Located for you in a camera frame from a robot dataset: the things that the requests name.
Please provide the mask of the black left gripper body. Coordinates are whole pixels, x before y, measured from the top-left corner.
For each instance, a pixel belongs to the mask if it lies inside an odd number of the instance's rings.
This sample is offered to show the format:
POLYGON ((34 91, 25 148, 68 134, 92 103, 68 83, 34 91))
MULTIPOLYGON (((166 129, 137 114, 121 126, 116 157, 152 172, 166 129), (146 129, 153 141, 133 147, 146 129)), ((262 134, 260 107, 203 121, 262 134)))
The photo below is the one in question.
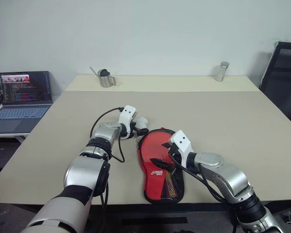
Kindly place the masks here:
POLYGON ((136 125, 136 122, 135 121, 131 121, 130 124, 129 124, 129 133, 128 133, 128 138, 132 138, 134 136, 134 132, 135 132, 135 125, 136 125))

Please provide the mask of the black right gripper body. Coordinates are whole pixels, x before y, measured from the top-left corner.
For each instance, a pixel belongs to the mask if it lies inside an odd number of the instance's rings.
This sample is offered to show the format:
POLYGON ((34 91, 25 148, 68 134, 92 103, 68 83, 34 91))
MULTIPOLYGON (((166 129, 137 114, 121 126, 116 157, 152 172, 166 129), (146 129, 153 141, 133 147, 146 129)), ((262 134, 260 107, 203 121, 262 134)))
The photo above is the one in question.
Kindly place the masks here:
POLYGON ((179 148, 175 143, 169 143, 169 157, 174 162, 175 166, 181 169, 181 154, 179 148))

